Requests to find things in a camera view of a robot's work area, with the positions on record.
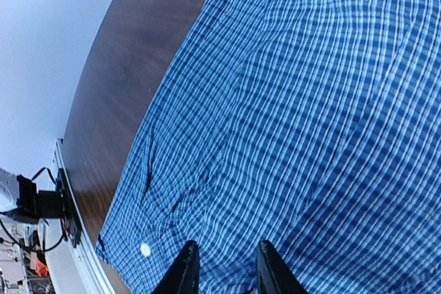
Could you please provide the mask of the blue plaid long sleeve shirt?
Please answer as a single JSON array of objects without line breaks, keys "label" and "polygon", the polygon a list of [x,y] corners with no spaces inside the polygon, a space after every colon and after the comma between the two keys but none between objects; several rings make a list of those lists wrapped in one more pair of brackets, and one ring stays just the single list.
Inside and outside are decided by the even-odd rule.
[{"label": "blue plaid long sleeve shirt", "polygon": [[152,292],[440,292],[440,0],[206,0],[127,157],[96,254]]}]

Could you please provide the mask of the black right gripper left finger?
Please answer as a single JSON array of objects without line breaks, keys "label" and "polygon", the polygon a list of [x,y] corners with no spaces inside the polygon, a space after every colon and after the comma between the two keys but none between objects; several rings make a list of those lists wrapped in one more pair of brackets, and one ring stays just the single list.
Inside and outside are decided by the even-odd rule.
[{"label": "black right gripper left finger", "polygon": [[198,245],[194,240],[189,240],[152,293],[197,294],[199,292],[199,277]]}]

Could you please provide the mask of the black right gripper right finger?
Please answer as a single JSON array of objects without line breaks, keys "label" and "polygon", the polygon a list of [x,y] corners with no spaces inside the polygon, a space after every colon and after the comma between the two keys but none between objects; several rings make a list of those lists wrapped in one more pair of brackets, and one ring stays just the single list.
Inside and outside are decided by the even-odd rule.
[{"label": "black right gripper right finger", "polygon": [[269,240],[258,243],[256,271],[258,293],[307,294]]}]

